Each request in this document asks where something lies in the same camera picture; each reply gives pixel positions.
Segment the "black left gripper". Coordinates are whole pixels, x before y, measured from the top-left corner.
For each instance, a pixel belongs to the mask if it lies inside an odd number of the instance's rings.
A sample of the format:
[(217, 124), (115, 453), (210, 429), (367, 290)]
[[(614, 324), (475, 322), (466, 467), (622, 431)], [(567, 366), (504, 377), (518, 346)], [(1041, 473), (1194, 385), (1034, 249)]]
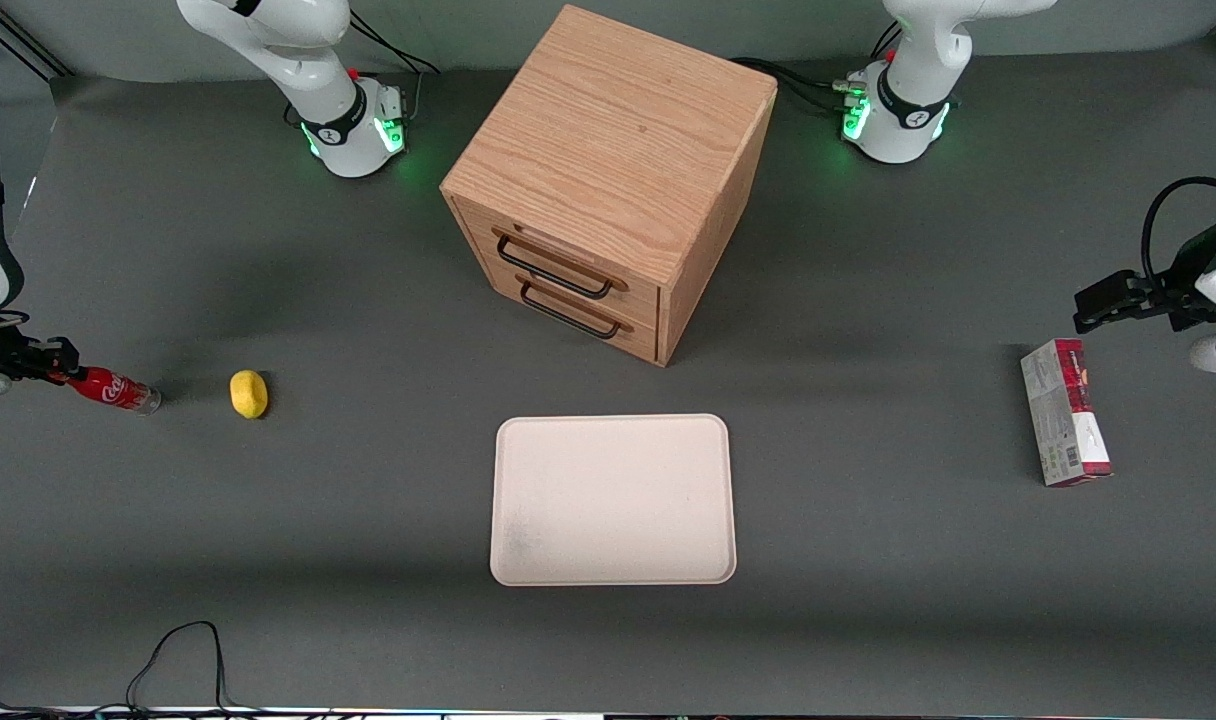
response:
[(1119, 270), (1075, 293), (1073, 324), (1079, 336), (1102, 325), (1126, 319), (1166, 316), (1172, 331), (1188, 331), (1197, 325), (1216, 325), (1216, 304), (1197, 289), (1197, 279), (1212, 264), (1216, 254), (1216, 223), (1186, 241), (1165, 272), (1155, 272), (1152, 259), (1155, 223), (1145, 220), (1141, 236), (1144, 299), (1141, 299), (1141, 275)]

